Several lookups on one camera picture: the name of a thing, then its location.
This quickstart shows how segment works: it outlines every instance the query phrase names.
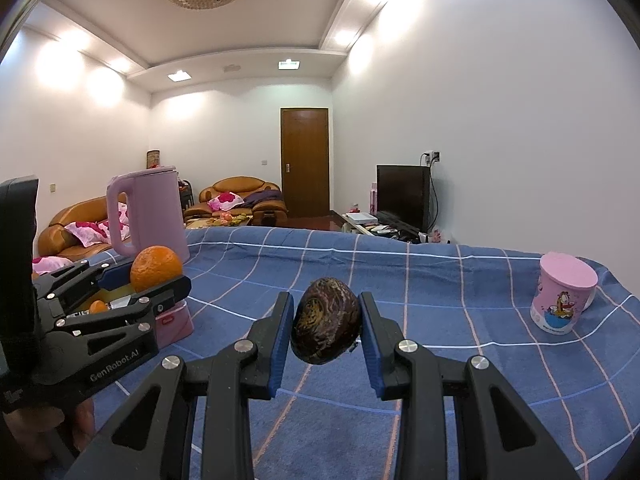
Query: door frame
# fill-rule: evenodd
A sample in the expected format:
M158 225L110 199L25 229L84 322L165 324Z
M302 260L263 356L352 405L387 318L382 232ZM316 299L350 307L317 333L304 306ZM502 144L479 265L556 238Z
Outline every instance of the door frame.
M280 186L282 186L282 111L283 110L328 110L329 129L329 213L334 212L334 109L326 106L281 106L280 107Z

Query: ceiling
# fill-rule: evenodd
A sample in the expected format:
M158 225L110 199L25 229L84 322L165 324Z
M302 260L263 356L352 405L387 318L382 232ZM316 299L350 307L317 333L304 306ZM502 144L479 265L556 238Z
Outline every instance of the ceiling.
M42 0L26 26L61 41L79 34L76 50L158 92L230 78L331 77L386 1L235 0L190 10L169 0ZM299 70L278 70L289 58ZM167 77L178 70L192 79Z

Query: wooden door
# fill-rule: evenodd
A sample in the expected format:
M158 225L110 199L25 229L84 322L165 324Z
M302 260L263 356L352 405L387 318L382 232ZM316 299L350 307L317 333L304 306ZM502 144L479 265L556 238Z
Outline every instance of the wooden door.
M329 110L280 111L282 193L292 218L329 214Z

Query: flat screen television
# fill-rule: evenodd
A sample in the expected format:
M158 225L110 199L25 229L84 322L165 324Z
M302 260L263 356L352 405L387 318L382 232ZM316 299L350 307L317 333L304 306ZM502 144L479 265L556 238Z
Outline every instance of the flat screen television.
M378 219L414 234L426 233L430 177L427 166L378 166Z

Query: reddish brown floor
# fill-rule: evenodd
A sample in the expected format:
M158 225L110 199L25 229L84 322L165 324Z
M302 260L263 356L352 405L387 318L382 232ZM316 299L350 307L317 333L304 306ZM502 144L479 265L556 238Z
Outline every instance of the reddish brown floor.
M338 215L329 215L317 218L289 218L287 227L313 229L316 231L340 231L343 223Z

